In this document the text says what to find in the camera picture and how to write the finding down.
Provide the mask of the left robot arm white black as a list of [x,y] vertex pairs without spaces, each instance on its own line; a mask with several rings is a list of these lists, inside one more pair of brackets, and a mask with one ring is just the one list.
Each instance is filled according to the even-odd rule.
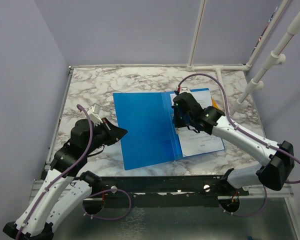
[[86,197],[96,197],[104,185],[91,171],[79,174],[88,157],[100,147],[121,140],[127,130],[106,118],[78,120],[70,138],[55,153],[50,169],[24,213],[8,222],[3,232],[14,240],[51,240],[63,219]]

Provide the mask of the printed white paper sheets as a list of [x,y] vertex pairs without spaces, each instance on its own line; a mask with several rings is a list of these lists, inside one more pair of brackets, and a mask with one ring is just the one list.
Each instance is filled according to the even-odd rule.
[[[209,89],[194,89],[191,93],[203,109],[213,106]],[[196,133],[187,127],[175,128],[173,121],[172,127],[176,136],[177,154],[184,158],[225,150],[223,140],[219,137],[203,131]]]

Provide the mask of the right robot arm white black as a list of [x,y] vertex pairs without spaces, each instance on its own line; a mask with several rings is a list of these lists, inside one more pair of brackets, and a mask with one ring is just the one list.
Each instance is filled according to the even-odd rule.
[[291,143],[262,138],[235,124],[222,110],[214,106],[202,108],[189,92],[175,96],[172,109],[175,127],[188,127],[196,133],[219,137],[257,160],[254,166],[229,169],[224,174],[219,184],[224,195],[230,196],[237,189],[253,185],[264,185],[274,191],[282,189],[295,166]]

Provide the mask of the blue plastic folder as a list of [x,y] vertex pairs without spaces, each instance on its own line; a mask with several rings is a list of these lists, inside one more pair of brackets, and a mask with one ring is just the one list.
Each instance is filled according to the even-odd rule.
[[172,126],[173,98],[169,92],[115,92],[118,126],[128,133],[121,139],[125,170],[181,160]]

